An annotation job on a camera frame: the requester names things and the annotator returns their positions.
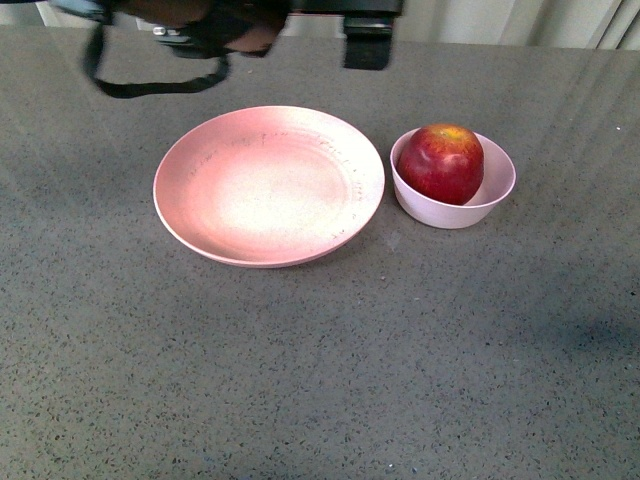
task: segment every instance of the speckled stone surface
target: speckled stone surface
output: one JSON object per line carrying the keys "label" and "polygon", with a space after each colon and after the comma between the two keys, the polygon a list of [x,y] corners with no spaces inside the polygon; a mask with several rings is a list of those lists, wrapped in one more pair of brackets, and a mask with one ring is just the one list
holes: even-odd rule
{"label": "speckled stone surface", "polygon": [[[0,476],[640,478],[640,54],[398,44],[379,73],[284,38],[197,96],[111,100],[84,31],[0,28]],[[200,75],[114,32],[103,74]],[[168,148],[216,115],[316,108],[387,157],[462,123],[518,184],[482,223],[365,229],[280,270],[158,219]]]}

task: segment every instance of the bowl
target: bowl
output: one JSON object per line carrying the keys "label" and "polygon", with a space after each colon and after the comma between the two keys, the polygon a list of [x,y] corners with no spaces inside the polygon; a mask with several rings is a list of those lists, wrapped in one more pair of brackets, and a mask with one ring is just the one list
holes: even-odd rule
{"label": "bowl", "polygon": [[476,133],[484,150],[484,179],[474,197],[464,205],[451,205],[426,197],[398,175],[396,164],[411,136],[418,129],[402,135],[391,149],[391,170],[396,198],[413,218],[437,228],[466,228],[486,217],[513,190],[516,169],[509,155],[495,142]]}

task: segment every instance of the red apple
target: red apple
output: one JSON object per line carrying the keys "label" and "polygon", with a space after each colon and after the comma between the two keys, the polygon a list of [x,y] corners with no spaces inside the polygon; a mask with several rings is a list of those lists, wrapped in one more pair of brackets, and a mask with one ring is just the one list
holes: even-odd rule
{"label": "red apple", "polygon": [[427,125],[411,136],[396,170],[418,193],[464,205],[484,178],[484,152],[471,130],[448,123]]}

